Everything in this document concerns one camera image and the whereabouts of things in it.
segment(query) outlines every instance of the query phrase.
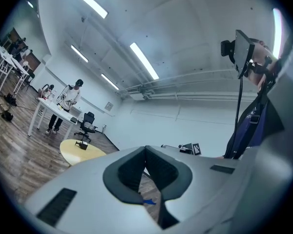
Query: desk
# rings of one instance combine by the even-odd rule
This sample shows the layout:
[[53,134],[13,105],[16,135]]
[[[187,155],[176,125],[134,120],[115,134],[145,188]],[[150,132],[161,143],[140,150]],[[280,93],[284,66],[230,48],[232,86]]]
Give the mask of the desk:
[[62,120],[64,120],[64,121],[66,121],[66,122],[69,123],[69,128],[68,128],[68,130],[67,130],[67,132],[66,132],[66,134],[65,134],[65,136],[64,136],[64,139],[63,139],[63,140],[66,140],[67,137],[68,137],[68,135],[69,135],[69,133],[70,133],[70,131],[72,130],[73,125],[77,125],[77,122],[74,123],[74,122],[70,121],[70,119],[71,119],[73,116],[72,116],[70,113],[68,113],[68,112],[66,112],[66,111],[64,111],[64,110],[60,110],[59,107],[58,107],[55,103],[53,103],[53,102],[50,103],[50,105],[48,105],[48,104],[46,103],[46,100],[44,100],[44,99],[42,99],[42,98],[39,98],[38,101],[39,101],[39,104],[38,104],[38,106],[37,106],[37,108],[36,108],[36,110],[35,110],[35,112],[34,112],[34,116],[33,116],[32,120],[31,120],[31,122],[30,122],[30,126],[29,126],[29,129],[28,129],[28,133],[27,133],[27,135],[28,135],[28,136],[31,136],[31,133],[32,133],[32,130],[33,130],[33,126],[34,126],[35,119],[36,119],[36,117],[37,117],[38,111],[39,111],[40,107],[42,107],[42,108],[44,108],[45,110],[43,111],[43,114],[42,114],[42,116],[41,116],[41,118],[40,118],[40,120],[39,120],[39,123],[38,123],[37,129],[40,128],[41,122],[42,122],[42,120],[43,120],[43,117],[44,117],[46,111],[52,111],[52,113],[55,114],[57,117],[59,117],[59,118],[61,118]]
[[1,86],[0,86],[0,91],[1,91],[1,88],[6,80],[6,78],[8,77],[9,73],[11,72],[12,68],[15,68],[15,65],[12,61],[12,56],[6,51],[5,48],[1,47],[0,46],[0,56],[1,56],[1,61],[0,61],[0,72],[1,72],[1,75],[0,75],[0,79],[1,79],[1,76],[4,74],[5,77],[3,79],[3,82],[1,83]]
[[27,71],[19,64],[19,62],[17,60],[15,60],[13,57],[11,58],[11,60],[13,61],[14,65],[18,68],[18,70],[21,71],[22,75],[21,78],[19,79],[18,83],[16,84],[13,93],[16,91],[16,93],[19,92],[23,82],[25,81],[26,77],[29,75],[27,73]]
[[82,113],[82,111],[81,111],[79,108],[72,106],[72,107],[70,108],[70,113],[71,113],[73,116],[75,116],[77,119],[79,119],[79,116],[80,116],[80,114]]
[[88,159],[98,158],[106,155],[99,148],[90,144],[88,144],[86,150],[83,150],[79,147],[79,145],[75,145],[76,141],[80,142],[80,140],[76,139],[67,139],[62,141],[60,144],[61,154],[63,155],[64,159],[72,166]]

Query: white wall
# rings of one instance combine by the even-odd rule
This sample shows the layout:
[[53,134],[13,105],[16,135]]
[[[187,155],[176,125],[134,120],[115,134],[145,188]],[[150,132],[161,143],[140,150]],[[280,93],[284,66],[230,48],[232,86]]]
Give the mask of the white wall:
[[[248,104],[241,103],[240,114]],[[198,142],[203,156],[216,157],[225,153],[235,112],[236,102],[125,100],[105,134],[119,149]]]
[[1,29],[0,39],[3,40],[13,28],[21,38],[26,37],[26,45],[33,50],[33,54],[39,61],[50,54],[37,13],[24,0],[19,2],[7,19]]
[[[58,51],[46,62],[46,65],[41,63],[38,70],[39,72],[31,85],[38,90],[46,83],[54,84],[54,89],[57,90],[56,96],[62,92],[66,85],[74,85],[78,79],[82,79],[84,81],[81,88],[82,98],[75,105],[82,110],[79,120],[83,119],[84,113],[92,112],[95,116],[93,125],[98,127],[98,131],[102,131],[103,124],[110,125],[110,121],[118,111],[122,100],[82,63],[79,63],[68,50]],[[114,105],[111,111],[105,109],[108,102]]]

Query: person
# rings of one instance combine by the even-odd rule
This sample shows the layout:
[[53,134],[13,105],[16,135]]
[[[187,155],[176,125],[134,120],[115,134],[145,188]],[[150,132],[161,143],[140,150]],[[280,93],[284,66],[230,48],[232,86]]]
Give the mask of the person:
[[26,57],[33,52],[32,49],[26,49],[25,51],[21,52],[21,60],[19,61],[20,65],[23,66],[23,63],[26,61]]
[[53,88],[54,88],[53,84],[51,84],[50,86],[49,84],[46,84],[42,88],[38,89],[38,97],[36,99],[48,97],[51,94]]
[[14,58],[15,60],[17,60],[18,62],[20,62],[20,61],[21,61],[21,56],[22,56],[22,54],[23,54],[27,49],[28,49],[28,46],[24,46],[24,47],[22,47],[21,49],[19,48],[19,49],[15,52],[15,54],[13,55],[13,58]]
[[[58,105],[63,107],[64,111],[69,112],[69,109],[80,100],[80,97],[81,97],[80,87],[82,87],[83,83],[84,82],[81,79],[79,79],[75,83],[74,87],[68,85],[66,88],[63,89],[61,95],[58,97],[58,99],[60,100]],[[56,119],[57,119],[57,116],[52,115],[50,123],[49,123],[49,128],[45,131],[46,135],[50,134]],[[62,121],[63,121],[62,119],[60,118],[58,119],[52,131],[53,134],[55,135],[57,134],[57,132],[60,129],[60,125]]]
[[17,52],[17,49],[19,46],[26,41],[26,38],[23,39],[17,39],[15,42],[11,44],[11,46],[8,49],[8,53],[11,55],[14,55]]
[[[255,45],[252,61],[264,65],[265,57],[270,57],[272,62],[267,66],[267,69],[276,76],[291,51],[293,38],[288,38],[283,54],[279,59],[273,56],[263,41],[251,40]],[[233,56],[230,56],[230,59],[234,63]],[[257,86],[258,95],[239,118],[236,134],[232,134],[227,144],[226,153],[218,158],[239,159],[247,148],[259,146],[264,138],[284,129],[274,106],[268,100],[267,92],[269,89],[267,88],[266,75],[256,74],[253,70],[249,69],[246,76],[250,82]]]

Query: office chair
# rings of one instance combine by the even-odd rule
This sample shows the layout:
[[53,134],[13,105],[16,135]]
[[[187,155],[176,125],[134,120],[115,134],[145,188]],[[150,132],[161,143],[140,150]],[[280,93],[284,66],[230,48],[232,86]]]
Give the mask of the office chair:
[[32,71],[31,69],[29,69],[27,72],[28,72],[29,76],[25,79],[25,81],[23,83],[23,84],[25,84],[25,86],[22,88],[22,90],[23,90],[25,87],[27,87],[26,91],[29,88],[30,82],[33,80],[33,78],[35,78],[34,71]]
[[93,123],[93,121],[94,121],[94,114],[93,113],[91,113],[91,112],[88,112],[87,114],[84,114],[84,120],[83,120],[83,122],[80,124],[80,128],[84,131],[84,133],[83,132],[79,132],[79,133],[74,133],[74,135],[76,135],[76,134],[78,134],[78,135],[82,135],[83,136],[83,138],[82,138],[82,141],[84,140],[84,137],[86,137],[86,139],[89,139],[89,143],[91,142],[91,139],[89,138],[89,134],[88,133],[95,133],[96,132],[96,128],[97,127],[95,127],[95,126],[93,126],[94,127],[94,129],[90,129],[90,128],[87,128],[87,127],[85,127],[85,123],[86,122],[89,122],[90,124],[92,124]]

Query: white shirt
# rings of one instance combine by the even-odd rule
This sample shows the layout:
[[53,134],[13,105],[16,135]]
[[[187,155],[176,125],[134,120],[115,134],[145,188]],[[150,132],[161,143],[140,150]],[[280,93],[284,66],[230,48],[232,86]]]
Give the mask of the white shirt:
[[72,90],[69,90],[69,87],[65,88],[63,93],[66,93],[66,97],[60,102],[60,105],[69,110],[73,106],[73,102],[78,102],[81,94],[80,89],[75,90],[74,88]]
[[24,58],[24,57],[28,56],[29,54],[30,54],[30,50],[26,49],[26,51],[21,52],[21,57]]

